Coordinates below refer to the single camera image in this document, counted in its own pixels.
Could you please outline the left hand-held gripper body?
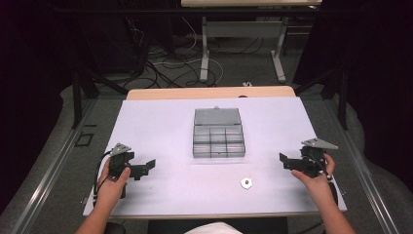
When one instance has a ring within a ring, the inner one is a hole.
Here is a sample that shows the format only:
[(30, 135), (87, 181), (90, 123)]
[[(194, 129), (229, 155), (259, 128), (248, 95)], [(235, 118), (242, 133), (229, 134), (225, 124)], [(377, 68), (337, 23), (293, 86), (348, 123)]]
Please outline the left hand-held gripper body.
[(110, 152), (109, 178), (117, 181), (125, 168), (131, 166), (134, 153), (129, 146), (118, 142)]

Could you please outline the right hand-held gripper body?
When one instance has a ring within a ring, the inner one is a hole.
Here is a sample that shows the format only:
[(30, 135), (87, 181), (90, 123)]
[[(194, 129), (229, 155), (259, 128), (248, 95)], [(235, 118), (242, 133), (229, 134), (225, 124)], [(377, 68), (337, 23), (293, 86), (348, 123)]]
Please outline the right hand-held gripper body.
[(303, 172), (309, 177), (317, 177), (320, 173), (325, 173), (330, 178), (326, 171), (326, 160), (324, 154), (326, 149), (337, 149), (338, 146), (319, 138), (311, 138), (302, 142), (303, 147), (300, 149), (301, 156), (305, 162)]

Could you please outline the person's right hand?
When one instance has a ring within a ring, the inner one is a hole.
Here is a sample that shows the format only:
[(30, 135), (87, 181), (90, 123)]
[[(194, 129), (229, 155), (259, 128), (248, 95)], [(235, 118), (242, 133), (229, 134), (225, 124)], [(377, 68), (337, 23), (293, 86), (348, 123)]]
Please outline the person's right hand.
[(332, 178), (335, 168), (335, 162), (330, 155), (324, 154), (324, 159), (326, 160), (325, 172), (316, 177), (308, 177), (296, 170), (291, 171), (291, 174), (306, 186), (313, 199), (321, 199), (322, 201), (332, 196), (328, 182)]

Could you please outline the person's left hand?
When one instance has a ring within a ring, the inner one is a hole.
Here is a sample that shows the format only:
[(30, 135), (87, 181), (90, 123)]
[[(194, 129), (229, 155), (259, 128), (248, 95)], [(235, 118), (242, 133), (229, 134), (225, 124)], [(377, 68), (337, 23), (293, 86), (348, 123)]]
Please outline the person's left hand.
[(110, 160), (107, 159), (98, 179), (97, 199), (94, 207), (111, 212), (122, 195), (123, 187), (130, 177), (131, 169), (123, 169), (117, 180), (113, 181), (109, 177), (109, 165)]

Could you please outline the black metal stand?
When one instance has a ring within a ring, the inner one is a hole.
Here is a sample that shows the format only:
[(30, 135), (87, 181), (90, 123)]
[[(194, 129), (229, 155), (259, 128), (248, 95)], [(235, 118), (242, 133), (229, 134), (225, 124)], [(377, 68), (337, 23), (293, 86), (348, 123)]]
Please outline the black metal stand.
[(74, 121), (72, 128), (76, 129), (83, 118), (81, 92), (84, 92), (88, 98), (97, 98), (99, 90), (95, 85), (95, 81), (111, 88), (121, 95), (126, 95), (129, 91), (120, 87), (104, 76), (97, 74), (85, 65), (76, 65), (71, 70), (72, 90), (73, 90), (73, 107)]
[(321, 91), (323, 99), (332, 99), (335, 94), (338, 95), (337, 119), (344, 130), (347, 126), (347, 99), (349, 89), (349, 69), (344, 65), (336, 65), (327, 69), (321, 75), (316, 76), (310, 81), (294, 88), (294, 93), (299, 96), (304, 91), (310, 89), (315, 84), (327, 80), (327, 85)]

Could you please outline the clear plastic compartment box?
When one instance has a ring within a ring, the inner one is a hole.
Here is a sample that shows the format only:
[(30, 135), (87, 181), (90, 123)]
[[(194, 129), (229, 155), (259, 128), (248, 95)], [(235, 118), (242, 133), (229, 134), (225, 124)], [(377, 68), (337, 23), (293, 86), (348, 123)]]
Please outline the clear plastic compartment box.
[(238, 108), (198, 108), (193, 128), (194, 158), (245, 156), (244, 130)]

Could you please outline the person's white clothing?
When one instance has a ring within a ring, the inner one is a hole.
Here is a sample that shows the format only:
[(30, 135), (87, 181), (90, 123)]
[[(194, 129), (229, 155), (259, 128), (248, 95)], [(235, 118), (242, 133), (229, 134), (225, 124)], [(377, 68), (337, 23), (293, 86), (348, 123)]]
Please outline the person's white clothing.
[(243, 234), (225, 222), (214, 222), (193, 228), (184, 234)]

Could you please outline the dark curtain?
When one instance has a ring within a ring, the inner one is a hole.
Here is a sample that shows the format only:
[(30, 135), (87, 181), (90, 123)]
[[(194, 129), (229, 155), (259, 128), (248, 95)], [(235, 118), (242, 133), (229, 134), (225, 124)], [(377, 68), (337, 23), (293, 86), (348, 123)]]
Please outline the dark curtain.
[(365, 13), (316, 19), (293, 82), (337, 64), (357, 39), (348, 103), (364, 127), (364, 154), (413, 190), (413, 0), (322, 0), (320, 7)]
[(18, 193), (71, 85), (42, 0), (0, 0), (0, 214)]

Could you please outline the desk with white legs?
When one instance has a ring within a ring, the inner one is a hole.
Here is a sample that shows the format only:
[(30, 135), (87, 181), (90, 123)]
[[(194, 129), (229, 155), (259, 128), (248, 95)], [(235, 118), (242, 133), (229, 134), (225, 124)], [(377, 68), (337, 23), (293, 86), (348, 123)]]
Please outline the desk with white legs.
[[(236, 10), (237, 8), (251, 7), (253, 10), (293, 10), (295, 7), (309, 9), (318, 7), (322, 0), (181, 0), (183, 7), (201, 10), (213, 10), (223, 8), (224, 10)], [(289, 17), (279, 17), (278, 20), (218, 20), (212, 21), (202, 17), (202, 43), (203, 57), (201, 62), (200, 80), (206, 81), (208, 78), (209, 48), (207, 40), (209, 38), (276, 38), (277, 46), (271, 52), (272, 61), (279, 82), (286, 81), (280, 54), (283, 42), (288, 29)]]

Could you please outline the black horizontal bar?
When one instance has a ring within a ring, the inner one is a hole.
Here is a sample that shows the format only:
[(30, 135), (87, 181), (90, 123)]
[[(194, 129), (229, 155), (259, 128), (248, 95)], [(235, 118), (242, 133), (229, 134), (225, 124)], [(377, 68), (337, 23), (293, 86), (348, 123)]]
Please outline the black horizontal bar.
[(211, 9), (155, 9), (155, 10), (87, 10), (52, 8), (57, 14), (65, 15), (105, 15), (105, 16), (312, 16), (324, 14), (316, 10), (252, 9), (252, 8), (211, 8)]

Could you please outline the black floor socket frame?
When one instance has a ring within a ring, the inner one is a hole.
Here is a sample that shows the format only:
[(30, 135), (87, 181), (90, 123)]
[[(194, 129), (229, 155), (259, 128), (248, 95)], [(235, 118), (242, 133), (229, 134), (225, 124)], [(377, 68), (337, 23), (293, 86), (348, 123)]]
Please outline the black floor socket frame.
[(89, 146), (92, 142), (94, 134), (81, 132), (75, 140), (75, 147)]

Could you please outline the aluminium floor rail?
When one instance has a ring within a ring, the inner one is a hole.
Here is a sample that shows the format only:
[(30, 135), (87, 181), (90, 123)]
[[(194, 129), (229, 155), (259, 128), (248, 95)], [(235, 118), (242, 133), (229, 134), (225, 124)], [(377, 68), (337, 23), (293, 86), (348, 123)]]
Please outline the aluminium floor rail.
[(345, 130), (338, 118), (336, 105), (333, 100), (326, 100), (324, 102), (329, 115), (333, 119), (335, 127), (338, 129), (338, 133), (344, 140), (344, 146), (349, 151), (348, 159), (350, 160), (352, 167), (357, 175), (357, 181), (362, 187), (363, 195), (367, 199), (367, 204), (374, 213), (375, 220), (379, 223), (383, 234), (400, 234), (394, 219), (390, 214), (390, 210), (385, 204), (385, 200), (376, 186), (372, 173), (367, 167), (367, 164), (357, 149), (356, 144), (351, 138), (351, 133)]
[(71, 117), (74, 104), (69, 100), (63, 104), (62, 112), (39, 157), (4, 212), (15, 218), (8, 234), (27, 234), (40, 213), (69, 157), (75, 139), (80, 135), (81, 125), (94, 110), (96, 100), (88, 99), (83, 104), (82, 118), (75, 128), (72, 128)]

